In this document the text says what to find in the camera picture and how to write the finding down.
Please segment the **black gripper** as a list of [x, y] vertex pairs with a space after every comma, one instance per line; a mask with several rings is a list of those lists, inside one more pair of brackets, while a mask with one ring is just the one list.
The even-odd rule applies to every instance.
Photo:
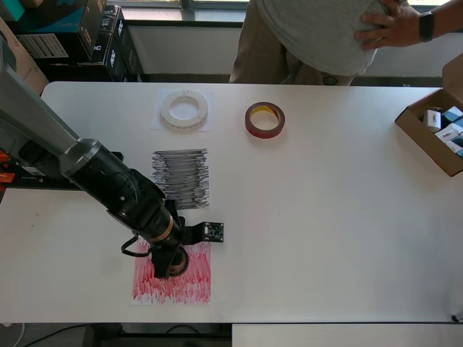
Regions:
[[154, 276], [158, 279], [170, 277], [170, 270], [186, 270], [189, 266], [189, 257], [180, 245], [155, 245], [150, 248], [151, 262], [154, 266]]

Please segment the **person left hand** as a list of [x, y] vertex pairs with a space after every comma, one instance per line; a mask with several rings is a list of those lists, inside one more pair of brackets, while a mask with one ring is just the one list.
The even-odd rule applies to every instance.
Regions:
[[357, 31], [354, 38], [365, 49], [407, 47], [421, 43], [420, 13], [410, 5], [398, 1], [381, 1], [386, 14], [363, 14], [361, 21], [375, 25], [372, 30]]

